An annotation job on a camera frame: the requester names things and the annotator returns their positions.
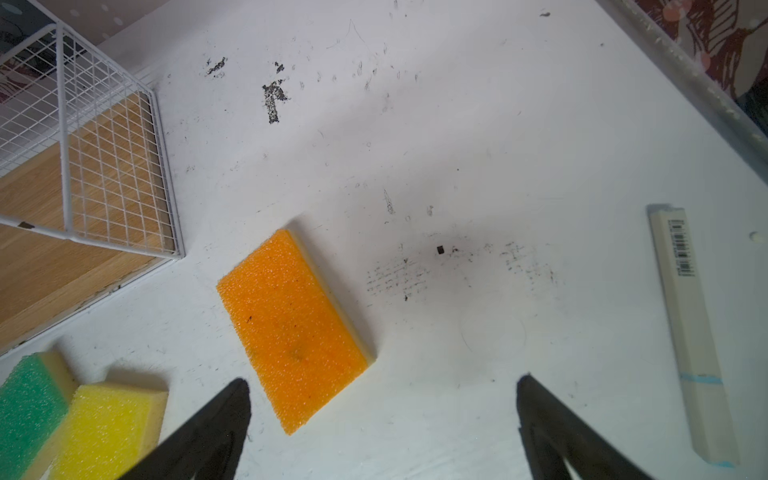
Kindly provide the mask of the orange sponge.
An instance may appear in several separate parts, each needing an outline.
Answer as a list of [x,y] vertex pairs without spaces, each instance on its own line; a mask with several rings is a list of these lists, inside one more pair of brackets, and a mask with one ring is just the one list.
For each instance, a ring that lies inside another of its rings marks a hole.
[[276,231],[216,289],[288,435],[374,361],[303,243],[288,229]]

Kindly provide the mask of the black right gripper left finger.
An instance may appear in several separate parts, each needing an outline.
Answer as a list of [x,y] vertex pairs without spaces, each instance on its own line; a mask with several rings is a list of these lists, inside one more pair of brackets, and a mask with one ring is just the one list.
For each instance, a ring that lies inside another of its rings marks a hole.
[[249,385],[237,378],[122,477],[232,479],[250,419]]

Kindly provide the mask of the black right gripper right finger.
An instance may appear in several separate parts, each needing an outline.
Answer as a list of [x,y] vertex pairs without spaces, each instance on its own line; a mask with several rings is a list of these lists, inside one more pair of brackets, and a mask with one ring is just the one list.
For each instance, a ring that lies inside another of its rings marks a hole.
[[520,436],[534,479],[647,479],[532,375],[517,382]]

